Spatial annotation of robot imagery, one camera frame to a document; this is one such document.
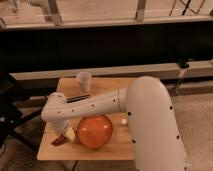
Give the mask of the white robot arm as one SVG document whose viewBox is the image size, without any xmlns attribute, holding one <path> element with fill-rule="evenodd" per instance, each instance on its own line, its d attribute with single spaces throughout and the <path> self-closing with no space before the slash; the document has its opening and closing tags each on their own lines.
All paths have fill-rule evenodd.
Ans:
<svg viewBox="0 0 213 171">
<path fill-rule="evenodd" d="M 128 114 L 137 171 L 186 171 L 171 98 L 158 78 L 142 76 L 126 88 L 73 103 L 65 95 L 53 93 L 41 117 L 62 133 L 71 118 L 120 112 Z"/>
</svg>

